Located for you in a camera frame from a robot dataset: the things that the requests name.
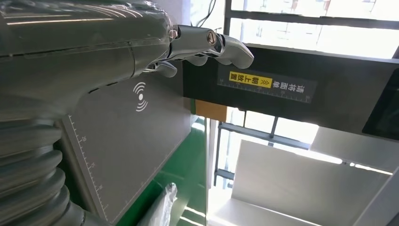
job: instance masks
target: plastic bag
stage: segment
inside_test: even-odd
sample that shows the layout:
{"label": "plastic bag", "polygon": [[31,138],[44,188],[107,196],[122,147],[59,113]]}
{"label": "plastic bag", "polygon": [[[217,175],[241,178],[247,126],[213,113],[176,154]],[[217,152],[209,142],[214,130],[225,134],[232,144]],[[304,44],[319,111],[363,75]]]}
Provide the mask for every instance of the plastic bag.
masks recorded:
{"label": "plastic bag", "polygon": [[176,200],[177,187],[170,183],[158,196],[137,226],[169,226],[170,212]]}

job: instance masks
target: nfc symbol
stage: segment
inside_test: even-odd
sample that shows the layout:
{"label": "nfc symbol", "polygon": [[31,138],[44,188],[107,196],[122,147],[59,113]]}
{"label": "nfc symbol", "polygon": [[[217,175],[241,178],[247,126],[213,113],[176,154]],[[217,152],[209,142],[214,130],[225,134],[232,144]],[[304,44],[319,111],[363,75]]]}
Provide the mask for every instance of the nfc symbol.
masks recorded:
{"label": "nfc symbol", "polygon": [[144,100],[144,95],[143,95],[144,88],[145,88],[145,83],[139,82],[133,89],[133,92],[138,95],[138,100],[139,100],[139,103],[138,103],[137,109],[136,109],[137,112],[144,110],[148,104],[148,101]]}

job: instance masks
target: yellow label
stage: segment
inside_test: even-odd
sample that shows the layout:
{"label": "yellow label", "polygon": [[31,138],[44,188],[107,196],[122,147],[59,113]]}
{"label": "yellow label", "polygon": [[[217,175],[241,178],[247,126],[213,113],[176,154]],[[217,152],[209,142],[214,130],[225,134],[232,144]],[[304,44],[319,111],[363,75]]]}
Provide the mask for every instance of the yellow label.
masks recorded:
{"label": "yellow label", "polygon": [[239,72],[230,72],[229,80],[253,86],[271,88],[271,81],[273,79]]}

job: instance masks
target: black sign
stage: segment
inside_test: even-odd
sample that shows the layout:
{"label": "black sign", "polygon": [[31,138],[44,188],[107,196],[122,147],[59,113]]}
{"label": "black sign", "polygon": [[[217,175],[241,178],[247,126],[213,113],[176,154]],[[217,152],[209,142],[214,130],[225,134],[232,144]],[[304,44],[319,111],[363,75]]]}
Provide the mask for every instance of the black sign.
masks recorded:
{"label": "black sign", "polygon": [[[262,73],[251,70],[240,70],[233,67],[219,67],[218,70],[217,84],[220,86],[242,89],[308,104],[311,103],[317,87],[316,81],[293,78],[284,75]],[[261,78],[259,79],[259,83],[250,84],[249,82],[245,83],[235,81],[231,75],[236,74],[246,74],[253,78]]]}

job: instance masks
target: robotic hand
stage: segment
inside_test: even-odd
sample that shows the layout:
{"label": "robotic hand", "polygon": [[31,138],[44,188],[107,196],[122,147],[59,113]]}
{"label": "robotic hand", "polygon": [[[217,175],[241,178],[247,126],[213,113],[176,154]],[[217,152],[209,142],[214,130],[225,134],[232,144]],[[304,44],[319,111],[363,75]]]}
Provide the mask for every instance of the robotic hand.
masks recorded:
{"label": "robotic hand", "polygon": [[69,201],[54,122],[93,90],[168,61],[207,58],[246,68],[238,40],[173,25],[149,1],[0,1],[0,226],[104,226]]}
{"label": "robotic hand", "polygon": [[248,68],[254,60],[245,45],[227,35],[185,25],[178,25],[176,32],[177,37],[170,44],[168,56],[150,64],[144,72],[158,71],[166,77],[172,77],[177,69],[169,60],[187,60],[195,66],[203,66],[212,57],[221,64],[233,64],[238,68]]}

